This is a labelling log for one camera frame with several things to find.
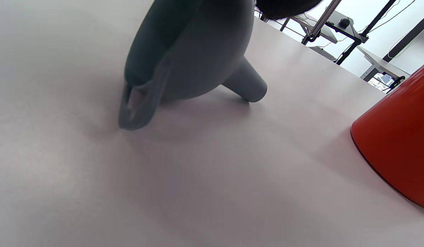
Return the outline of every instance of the cable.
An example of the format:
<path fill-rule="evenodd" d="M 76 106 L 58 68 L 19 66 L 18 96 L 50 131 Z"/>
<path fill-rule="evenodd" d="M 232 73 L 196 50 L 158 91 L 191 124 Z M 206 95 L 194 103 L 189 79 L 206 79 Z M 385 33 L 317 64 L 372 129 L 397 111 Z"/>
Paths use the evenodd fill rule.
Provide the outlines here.
<path fill-rule="evenodd" d="M 369 25 L 365 26 L 363 29 L 361 29 L 360 31 L 358 31 L 359 33 L 361 33 L 362 31 L 364 31 Z"/>
<path fill-rule="evenodd" d="M 320 46 L 320 45 L 317 45 L 317 46 L 315 46 L 315 47 L 320 47 L 320 48 L 325 48 L 325 47 L 327 47 L 328 45 L 330 45 L 330 44 L 332 44 L 332 42 L 329 42 L 327 45 L 325 45 L 325 46 Z"/>
<path fill-rule="evenodd" d="M 314 20 L 314 19 L 311 19 L 311 18 L 309 18 L 307 15 L 306 15 L 306 13 L 303 13 L 303 15 L 306 17 L 306 19 L 308 19 L 308 20 L 311 20 L 311 21 L 313 21 L 313 22 L 318 22 L 318 21 L 316 21 L 316 20 Z"/>
<path fill-rule="evenodd" d="M 416 0 L 413 0 L 409 5 L 407 5 L 403 10 L 401 10 L 399 13 L 397 13 L 396 15 L 394 15 L 392 18 L 390 18 L 388 21 L 384 22 L 383 24 L 373 28 L 372 30 L 370 30 L 369 33 L 373 32 L 374 30 L 376 30 L 377 28 L 381 27 L 382 25 L 388 23 L 389 21 L 393 20 L 393 18 L 397 17 L 400 13 L 402 13 L 404 10 L 406 10 L 410 5 L 412 5 Z"/>
<path fill-rule="evenodd" d="M 387 12 L 380 18 L 383 19 L 384 17 L 387 16 L 387 14 L 389 14 L 389 12 L 393 9 L 393 7 L 395 7 L 396 5 L 398 5 L 401 2 L 401 0 L 399 0 L 397 3 L 395 3 L 391 8 L 389 8 L 389 10 L 387 10 Z"/>
<path fill-rule="evenodd" d="M 391 48 L 390 48 L 390 50 L 389 50 L 389 52 L 387 53 L 387 56 L 390 58 L 390 59 L 394 59 L 394 58 L 399 58 L 410 46 L 411 46 L 411 44 L 412 44 L 412 42 L 410 42 L 410 44 L 408 44 L 408 46 L 407 47 L 404 47 L 404 49 L 402 49 L 402 51 L 400 52 L 400 54 L 398 54 L 398 55 L 396 55 L 396 56 L 394 56 L 394 57 L 391 57 L 390 56 L 390 51 L 392 50 L 392 48 L 395 46 L 395 45 L 393 45 Z"/>

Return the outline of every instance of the black object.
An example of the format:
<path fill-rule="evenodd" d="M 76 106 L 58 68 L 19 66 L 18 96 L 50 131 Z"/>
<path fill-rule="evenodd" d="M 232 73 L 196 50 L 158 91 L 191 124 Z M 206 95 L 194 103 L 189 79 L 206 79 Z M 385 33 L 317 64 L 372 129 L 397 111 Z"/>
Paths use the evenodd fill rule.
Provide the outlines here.
<path fill-rule="evenodd" d="M 155 0 L 127 57 L 119 126 L 142 128 L 162 98 L 198 97 L 221 84 L 261 100 L 267 84 L 244 58 L 253 22 L 253 0 Z M 132 90 L 146 93 L 136 109 Z"/>
<path fill-rule="evenodd" d="M 343 18 L 340 20 L 340 23 L 338 25 L 342 28 L 346 28 L 350 25 L 350 20 L 348 18 Z"/>
<path fill-rule="evenodd" d="M 367 28 L 359 34 L 360 39 L 354 39 L 353 44 L 340 55 L 340 58 L 337 60 L 337 64 L 340 65 L 343 61 L 352 53 L 353 49 L 359 46 L 361 43 L 365 43 L 368 40 L 367 34 L 372 30 L 372 28 L 378 23 L 381 17 L 389 10 L 389 8 L 396 2 L 396 0 L 389 0 L 387 4 L 381 9 L 381 11 L 375 16 L 375 18 L 370 22 Z"/>
<path fill-rule="evenodd" d="M 398 44 L 391 49 L 387 55 L 383 58 L 384 61 L 390 62 L 398 55 L 408 44 L 416 38 L 419 33 L 424 30 L 424 19 L 422 19 L 411 31 L 409 31 L 404 38 L 402 38 Z"/>
<path fill-rule="evenodd" d="M 282 24 L 282 27 L 280 28 L 280 31 L 281 32 L 285 29 L 285 27 L 287 26 L 287 24 L 288 24 L 289 21 L 290 21 L 290 18 L 285 19 L 285 22 Z"/>

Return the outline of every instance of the metal frame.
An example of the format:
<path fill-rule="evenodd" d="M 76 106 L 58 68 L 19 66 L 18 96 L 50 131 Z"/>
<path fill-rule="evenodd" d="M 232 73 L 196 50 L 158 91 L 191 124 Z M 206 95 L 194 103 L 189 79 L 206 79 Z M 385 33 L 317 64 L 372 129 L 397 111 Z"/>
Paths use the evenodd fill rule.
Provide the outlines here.
<path fill-rule="evenodd" d="M 375 18 L 372 20 L 372 22 L 370 22 L 370 24 L 367 26 L 367 28 L 360 33 L 360 35 L 363 37 L 363 41 L 359 41 L 356 40 L 353 42 L 353 44 L 346 49 L 346 51 L 344 51 L 341 55 L 340 58 L 337 60 L 337 64 L 340 65 L 341 63 L 343 63 L 343 61 L 350 55 L 350 53 L 352 53 L 352 51 L 359 46 L 361 43 L 365 43 L 368 40 L 368 36 L 367 34 L 370 33 L 370 31 L 372 30 L 372 28 L 376 25 L 376 23 L 378 23 L 378 21 L 381 19 L 381 17 L 386 14 L 386 12 L 389 10 L 389 8 L 396 2 L 396 0 L 389 0 L 387 2 L 387 4 L 383 7 L 383 9 L 381 9 L 381 11 L 375 16 Z"/>
<path fill-rule="evenodd" d="M 318 22 L 315 24 L 309 33 L 303 38 L 302 44 L 306 45 L 308 42 L 314 42 L 320 36 L 320 31 L 322 27 L 326 24 L 329 19 L 329 16 L 335 11 L 337 6 L 340 4 L 341 0 L 333 0 L 329 6 L 326 8 L 325 12 L 322 14 Z"/>

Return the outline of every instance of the white wall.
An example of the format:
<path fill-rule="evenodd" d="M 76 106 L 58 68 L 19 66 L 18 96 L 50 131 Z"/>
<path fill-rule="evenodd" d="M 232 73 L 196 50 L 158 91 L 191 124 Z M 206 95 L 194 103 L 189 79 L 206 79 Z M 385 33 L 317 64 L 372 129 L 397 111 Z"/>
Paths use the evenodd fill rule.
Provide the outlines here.
<path fill-rule="evenodd" d="M 391 63 L 413 73 L 424 64 L 424 30 L 410 43 L 402 55 L 395 57 Z"/>
<path fill-rule="evenodd" d="M 400 0 L 400 3 L 395 6 L 384 19 L 379 21 L 376 26 L 389 20 L 392 16 L 411 3 L 411 1 L 412 0 Z M 319 18 L 330 2 L 331 0 L 323 0 L 317 7 L 308 12 L 309 15 Z M 364 29 L 364 27 L 366 27 L 374 19 L 386 3 L 387 0 L 343 0 L 337 7 L 337 11 L 353 19 L 355 29 L 359 31 Z M 424 0 L 416 0 L 411 6 L 393 20 L 370 33 L 368 35 L 370 39 L 365 44 L 362 44 L 362 46 L 376 55 L 383 57 L 387 54 L 390 48 L 397 43 L 398 40 L 400 40 L 401 37 L 408 33 L 423 18 Z M 303 33 L 301 31 L 301 27 L 295 22 L 292 22 L 293 21 L 290 21 L 288 27 Z M 293 33 L 292 31 L 285 30 L 284 33 L 299 41 L 302 39 L 301 36 Z M 340 33 L 336 33 L 335 35 L 338 40 L 345 38 L 345 36 Z M 395 61 L 393 62 L 407 72 L 416 70 L 420 67 L 418 64 L 424 63 L 424 57 L 422 57 L 422 55 L 417 56 L 417 54 L 422 53 L 424 50 L 424 36 L 420 42 L 420 44 L 412 45 L 400 58 L 397 58 L 396 63 Z M 314 43 L 309 43 L 307 46 L 323 46 L 328 43 L 328 40 L 320 37 Z M 324 49 L 334 56 L 339 56 L 351 43 L 353 43 L 353 41 L 348 38 L 337 44 L 330 44 Z M 414 63 L 409 64 L 409 59 L 412 59 Z M 345 62 L 342 63 L 342 67 L 353 74 L 360 76 L 370 67 L 370 63 L 363 57 L 361 52 L 355 49 Z"/>

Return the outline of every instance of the table surface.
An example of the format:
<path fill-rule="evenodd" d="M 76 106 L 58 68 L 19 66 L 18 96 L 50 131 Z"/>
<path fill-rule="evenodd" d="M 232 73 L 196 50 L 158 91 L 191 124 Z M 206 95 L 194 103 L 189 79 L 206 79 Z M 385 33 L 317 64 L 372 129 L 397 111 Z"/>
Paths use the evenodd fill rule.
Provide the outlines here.
<path fill-rule="evenodd" d="M 0 247 L 424 247 L 349 135 L 384 94 L 258 20 L 262 101 L 220 87 L 119 130 L 150 5 L 0 0 Z"/>
<path fill-rule="evenodd" d="M 405 76 L 405 79 L 410 77 L 410 74 L 403 71 L 402 69 L 399 69 L 398 67 L 394 66 L 393 64 L 384 61 L 382 58 L 378 57 L 374 53 L 370 52 L 369 50 L 358 46 L 357 47 L 363 54 L 364 58 L 367 59 L 373 66 L 376 67 L 380 72 L 386 72 L 390 76 L 397 79 L 398 77 Z"/>
<path fill-rule="evenodd" d="M 294 20 L 295 22 L 303 25 L 304 27 L 311 30 L 314 28 L 315 24 L 317 23 L 317 18 L 310 16 L 307 13 L 304 14 L 298 14 L 295 16 L 290 17 L 290 19 Z M 326 25 L 323 25 L 322 29 L 320 30 L 320 36 L 323 38 L 329 40 L 330 42 L 337 44 L 338 40 L 335 37 L 334 33 L 332 32 L 332 29 L 327 27 Z"/>

